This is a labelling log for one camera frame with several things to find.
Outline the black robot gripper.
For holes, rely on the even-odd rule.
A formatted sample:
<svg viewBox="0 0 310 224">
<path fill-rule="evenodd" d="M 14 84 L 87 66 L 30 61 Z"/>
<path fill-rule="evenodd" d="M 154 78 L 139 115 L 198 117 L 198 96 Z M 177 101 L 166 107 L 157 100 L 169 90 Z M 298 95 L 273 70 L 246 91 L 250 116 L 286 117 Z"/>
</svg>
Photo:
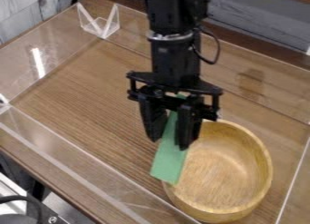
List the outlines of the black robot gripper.
<svg viewBox="0 0 310 224">
<path fill-rule="evenodd" d="M 215 121 L 223 90 L 201 79 L 201 63 L 215 64 L 201 55 L 199 37 L 150 38 L 151 71 L 130 72 L 128 98 L 138 101 L 146 134 L 157 141 L 167 123 L 167 110 L 177 111 L 175 140 L 185 151 L 199 138 L 202 119 Z"/>
</svg>

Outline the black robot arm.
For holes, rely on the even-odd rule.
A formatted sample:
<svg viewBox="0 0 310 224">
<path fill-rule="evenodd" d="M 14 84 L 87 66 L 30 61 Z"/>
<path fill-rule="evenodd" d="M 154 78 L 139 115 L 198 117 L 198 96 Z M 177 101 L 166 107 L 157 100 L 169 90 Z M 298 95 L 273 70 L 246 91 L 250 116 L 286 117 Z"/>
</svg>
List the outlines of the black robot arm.
<svg viewBox="0 0 310 224">
<path fill-rule="evenodd" d="M 139 103 L 148 138 L 163 136 L 167 112 L 177 113 L 173 140 L 181 150 L 199 138 L 205 119 L 218 120 L 223 89 L 201 79 L 201 65 L 217 61 L 201 55 L 201 23 L 209 0 L 144 0 L 148 17 L 151 70 L 130 72 L 128 99 Z"/>
</svg>

